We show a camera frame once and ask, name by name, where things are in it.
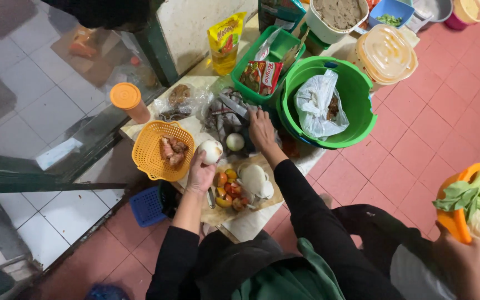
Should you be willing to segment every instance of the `onion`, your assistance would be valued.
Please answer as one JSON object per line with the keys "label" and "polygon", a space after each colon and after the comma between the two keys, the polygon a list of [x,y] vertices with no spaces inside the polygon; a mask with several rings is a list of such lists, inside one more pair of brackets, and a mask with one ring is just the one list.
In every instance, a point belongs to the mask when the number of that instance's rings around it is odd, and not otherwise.
{"label": "onion", "polygon": [[197,147],[197,154],[201,153],[203,150],[206,151],[206,157],[203,160],[203,163],[209,165],[217,163],[223,153],[221,143],[217,140],[211,139],[202,142],[199,147]]}
{"label": "onion", "polygon": [[231,133],[226,140],[227,147],[231,151],[240,151],[244,147],[244,137],[240,133]]}

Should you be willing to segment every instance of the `green fabric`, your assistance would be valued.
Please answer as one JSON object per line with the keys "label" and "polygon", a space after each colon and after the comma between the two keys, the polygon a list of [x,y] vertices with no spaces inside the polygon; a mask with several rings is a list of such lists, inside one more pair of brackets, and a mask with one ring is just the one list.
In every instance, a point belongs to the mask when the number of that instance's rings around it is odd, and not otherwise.
{"label": "green fabric", "polygon": [[305,238],[297,240],[303,257],[285,259],[262,269],[242,283],[232,300],[294,299],[344,300],[329,265]]}

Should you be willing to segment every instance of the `orange plastic container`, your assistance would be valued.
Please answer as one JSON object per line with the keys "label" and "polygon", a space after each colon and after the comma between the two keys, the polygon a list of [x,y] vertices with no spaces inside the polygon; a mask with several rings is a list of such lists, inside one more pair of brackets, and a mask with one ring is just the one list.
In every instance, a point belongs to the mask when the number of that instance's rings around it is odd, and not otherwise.
{"label": "orange plastic container", "polygon": [[[475,173],[480,170],[480,163],[473,164],[469,168],[465,169],[461,173],[455,174],[446,179],[440,189],[438,190],[437,198],[444,199],[444,188],[447,188],[451,183],[455,181],[470,181]],[[466,225],[466,218],[464,216],[464,210],[459,209],[456,211],[443,211],[436,210],[438,221],[442,223],[449,232],[460,242],[469,244],[471,242],[470,232]]]}
{"label": "orange plastic container", "polygon": [[138,124],[145,124],[151,119],[146,104],[142,101],[140,90],[129,82],[114,85],[110,90],[110,101],[121,108]]}
{"label": "orange plastic container", "polygon": [[[188,146],[188,150],[184,153],[184,161],[180,166],[170,167],[170,164],[161,156],[160,139],[165,134]],[[150,180],[178,181],[183,179],[190,169],[194,151],[194,138],[178,122],[152,121],[144,126],[138,135],[131,156],[138,169],[145,172]]]}

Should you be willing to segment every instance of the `orange plastic basket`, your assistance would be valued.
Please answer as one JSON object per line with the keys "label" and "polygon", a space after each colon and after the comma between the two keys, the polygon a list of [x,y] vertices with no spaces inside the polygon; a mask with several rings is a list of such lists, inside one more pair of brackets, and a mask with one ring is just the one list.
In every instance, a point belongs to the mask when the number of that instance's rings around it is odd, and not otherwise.
{"label": "orange plastic basket", "polygon": [[[188,146],[182,165],[175,168],[170,167],[168,161],[161,156],[160,138],[165,134]],[[186,175],[190,168],[190,160],[194,156],[194,138],[178,122],[152,121],[138,135],[131,156],[138,169],[145,172],[150,180],[178,181]]]}
{"label": "orange plastic basket", "polygon": [[[473,164],[471,167],[465,169],[459,174],[455,174],[450,178],[446,179],[440,189],[438,190],[437,198],[444,199],[445,193],[444,188],[447,188],[451,183],[455,181],[470,181],[472,176],[480,170],[480,163]],[[458,241],[465,244],[471,242],[471,235],[466,225],[466,218],[464,216],[464,209],[459,209],[456,211],[443,211],[440,209],[436,210],[438,221],[444,225],[451,235],[453,235]]]}

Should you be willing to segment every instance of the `green bucket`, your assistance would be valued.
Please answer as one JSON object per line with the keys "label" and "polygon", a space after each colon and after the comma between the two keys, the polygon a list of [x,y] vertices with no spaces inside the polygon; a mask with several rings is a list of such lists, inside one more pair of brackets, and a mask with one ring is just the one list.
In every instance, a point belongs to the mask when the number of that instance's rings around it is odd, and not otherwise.
{"label": "green bucket", "polygon": [[[299,126],[299,116],[294,105],[294,96],[299,88],[311,77],[323,75],[328,67],[338,73],[337,90],[342,101],[342,109],[349,120],[349,126],[341,133],[321,141],[308,136]],[[284,82],[281,103],[278,112],[281,120],[286,122],[292,136],[303,142],[321,148],[345,148],[363,140],[373,129],[377,115],[372,113],[370,89],[372,82],[364,73],[348,61],[333,57],[309,57],[298,62],[289,72]]]}

